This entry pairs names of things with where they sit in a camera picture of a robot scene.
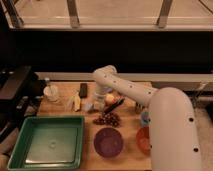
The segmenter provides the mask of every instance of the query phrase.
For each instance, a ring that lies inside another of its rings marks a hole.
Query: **cup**
[[[58,87],[55,85],[49,85],[44,88],[44,95],[51,102],[56,102],[59,99]]]

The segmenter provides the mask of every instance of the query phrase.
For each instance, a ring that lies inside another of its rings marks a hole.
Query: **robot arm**
[[[202,171],[200,147],[190,99],[176,88],[155,89],[115,76],[106,66],[93,73],[95,95],[111,87],[149,108],[153,171]]]

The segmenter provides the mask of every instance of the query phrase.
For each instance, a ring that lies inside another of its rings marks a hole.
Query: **floor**
[[[203,0],[213,9],[213,0]],[[156,24],[163,0],[76,0],[81,25]],[[67,0],[19,0],[19,15],[27,25],[70,27]],[[198,0],[173,0],[168,25],[213,25]]]

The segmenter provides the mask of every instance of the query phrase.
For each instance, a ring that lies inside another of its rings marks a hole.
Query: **red bowl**
[[[114,128],[102,128],[94,139],[95,151],[102,157],[115,157],[123,149],[123,138]]]
[[[143,127],[138,130],[136,143],[141,152],[145,155],[150,155],[149,127]]]

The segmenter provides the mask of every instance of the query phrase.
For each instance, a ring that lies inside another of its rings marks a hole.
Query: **wooden cutting board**
[[[123,136],[124,147],[122,152],[115,158],[105,159],[99,156],[93,146],[95,134],[103,127],[94,125],[93,120],[100,113],[88,114],[83,110],[75,112],[66,107],[69,98],[75,95],[80,88],[80,82],[52,82],[59,89],[59,102],[49,102],[45,97],[41,102],[38,116],[67,116],[67,115],[83,115],[85,117],[85,132],[83,155],[79,171],[86,170],[151,170],[151,160],[149,156],[141,153],[136,145],[135,136],[140,129],[140,115],[135,112],[135,102],[129,98],[125,98],[124,103],[117,107],[114,112],[121,118],[121,125],[116,128]],[[87,82],[88,97],[82,99],[81,105],[92,101],[95,89],[94,82]],[[151,86],[150,83],[139,83]]]

